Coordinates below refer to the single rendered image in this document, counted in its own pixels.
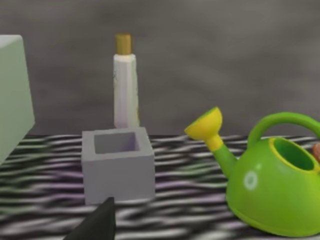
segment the yellow sprinkler head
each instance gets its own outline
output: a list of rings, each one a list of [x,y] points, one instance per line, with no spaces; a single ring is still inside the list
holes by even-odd
[[[220,109],[214,107],[190,124],[184,132],[194,140],[205,141],[218,135],[222,121]]]

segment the watering can opening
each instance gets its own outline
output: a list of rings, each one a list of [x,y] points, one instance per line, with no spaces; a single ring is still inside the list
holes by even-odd
[[[271,138],[271,149],[285,164],[299,171],[314,171],[316,162],[301,146],[284,138]]]

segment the watering can handle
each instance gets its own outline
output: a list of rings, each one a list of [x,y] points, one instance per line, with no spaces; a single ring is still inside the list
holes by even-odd
[[[260,140],[268,128],[277,124],[295,124],[305,127],[312,131],[320,139],[320,122],[300,113],[279,112],[265,116],[254,126],[248,136],[247,147],[251,148]]]

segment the black object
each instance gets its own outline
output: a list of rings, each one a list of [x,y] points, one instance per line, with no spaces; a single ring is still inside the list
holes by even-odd
[[[63,240],[114,240],[115,233],[115,199],[109,197]]]

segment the bottle cap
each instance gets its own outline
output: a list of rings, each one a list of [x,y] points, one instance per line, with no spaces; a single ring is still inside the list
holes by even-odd
[[[115,35],[115,53],[119,55],[132,54],[132,36],[130,33]]]

